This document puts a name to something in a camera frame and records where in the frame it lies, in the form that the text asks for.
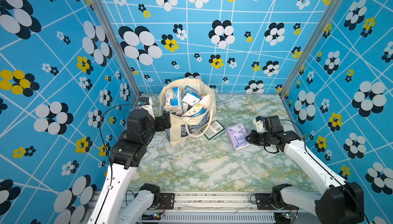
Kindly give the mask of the purple tissue pack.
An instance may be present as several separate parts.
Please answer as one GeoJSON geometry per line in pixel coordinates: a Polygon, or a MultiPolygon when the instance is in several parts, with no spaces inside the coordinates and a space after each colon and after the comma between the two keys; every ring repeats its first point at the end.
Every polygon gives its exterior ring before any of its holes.
{"type": "Polygon", "coordinates": [[[250,143],[246,141],[246,137],[249,136],[249,133],[243,123],[228,127],[226,132],[234,150],[250,145],[250,143]]]}

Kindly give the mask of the green white tissue pack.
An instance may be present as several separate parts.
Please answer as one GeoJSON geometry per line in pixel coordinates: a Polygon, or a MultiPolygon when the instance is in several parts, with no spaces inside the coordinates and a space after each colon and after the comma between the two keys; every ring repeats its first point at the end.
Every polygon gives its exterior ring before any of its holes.
{"type": "Polygon", "coordinates": [[[201,130],[201,132],[204,133],[202,138],[207,142],[211,142],[217,139],[225,131],[226,131],[225,126],[221,122],[216,120],[214,122],[211,122],[209,127],[206,127],[205,129],[201,130]]]}

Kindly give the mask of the cream canvas tote bag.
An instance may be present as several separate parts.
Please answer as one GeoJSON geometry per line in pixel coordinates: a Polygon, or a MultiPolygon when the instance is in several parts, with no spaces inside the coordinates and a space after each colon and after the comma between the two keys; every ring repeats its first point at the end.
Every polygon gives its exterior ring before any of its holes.
{"type": "Polygon", "coordinates": [[[215,91],[199,79],[171,82],[162,89],[159,101],[162,111],[169,112],[171,127],[165,132],[171,146],[201,137],[215,121],[215,91]]]}

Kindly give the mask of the colourful small tissue pack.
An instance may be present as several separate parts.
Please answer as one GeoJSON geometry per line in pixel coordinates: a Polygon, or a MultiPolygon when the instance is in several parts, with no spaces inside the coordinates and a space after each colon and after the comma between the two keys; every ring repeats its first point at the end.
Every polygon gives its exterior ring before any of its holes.
{"type": "Polygon", "coordinates": [[[183,110],[182,91],[179,87],[165,90],[164,109],[170,113],[177,113],[183,110]]]}

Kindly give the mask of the blue white tissue box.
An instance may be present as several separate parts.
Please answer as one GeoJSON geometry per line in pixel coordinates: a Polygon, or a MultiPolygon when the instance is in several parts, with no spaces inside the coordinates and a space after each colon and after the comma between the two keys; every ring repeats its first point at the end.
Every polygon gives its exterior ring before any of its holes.
{"type": "Polygon", "coordinates": [[[189,109],[187,112],[185,112],[182,117],[197,117],[206,112],[206,109],[204,106],[200,103],[197,103],[195,106],[193,106],[191,109],[189,109]]]}

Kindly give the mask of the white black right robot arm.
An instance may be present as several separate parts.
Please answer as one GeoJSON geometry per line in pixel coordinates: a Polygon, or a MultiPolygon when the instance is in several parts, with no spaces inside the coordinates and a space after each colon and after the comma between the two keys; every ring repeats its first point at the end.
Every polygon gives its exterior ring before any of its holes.
{"type": "Polygon", "coordinates": [[[361,224],[367,219],[364,211],[364,191],[356,182],[349,183],[331,170],[294,131],[285,131],[278,116],[258,116],[256,126],[246,141],[289,156],[313,181],[318,193],[300,190],[291,184],[272,188],[271,204],[277,209],[296,206],[318,218],[322,224],[361,224]]]}

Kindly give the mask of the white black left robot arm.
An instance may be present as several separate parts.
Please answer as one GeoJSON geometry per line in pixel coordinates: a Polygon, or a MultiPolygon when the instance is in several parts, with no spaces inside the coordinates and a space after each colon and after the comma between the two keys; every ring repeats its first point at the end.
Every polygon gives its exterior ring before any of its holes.
{"type": "Polygon", "coordinates": [[[171,127],[170,113],[156,117],[146,109],[131,111],[124,130],[112,147],[108,176],[104,181],[89,224],[135,224],[144,212],[160,202],[160,188],[144,184],[133,201],[121,210],[131,178],[137,171],[155,133],[171,127]]]}

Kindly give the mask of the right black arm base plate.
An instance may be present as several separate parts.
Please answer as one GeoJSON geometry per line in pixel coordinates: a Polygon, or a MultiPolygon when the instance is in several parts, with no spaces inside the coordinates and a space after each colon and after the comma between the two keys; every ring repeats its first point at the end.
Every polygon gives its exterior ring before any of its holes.
{"type": "Polygon", "coordinates": [[[273,205],[271,193],[254,193],[250,196],[250,202],[257,206],[258,210],[277,210],[283,212],[296,211],[296,206],[284,204],[280,207],[273,205]]]}

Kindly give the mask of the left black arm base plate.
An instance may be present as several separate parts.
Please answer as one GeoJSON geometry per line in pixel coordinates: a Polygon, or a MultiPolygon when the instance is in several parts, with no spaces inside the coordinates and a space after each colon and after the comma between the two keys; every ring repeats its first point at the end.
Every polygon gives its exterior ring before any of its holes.
{"type": "Polygon", "coordinates": [[[148,208],[148,210],[172,210],[175,204],[175,194],[174,193],[160,193],[158,200],[154,197],[153,205],[148,208]]]}

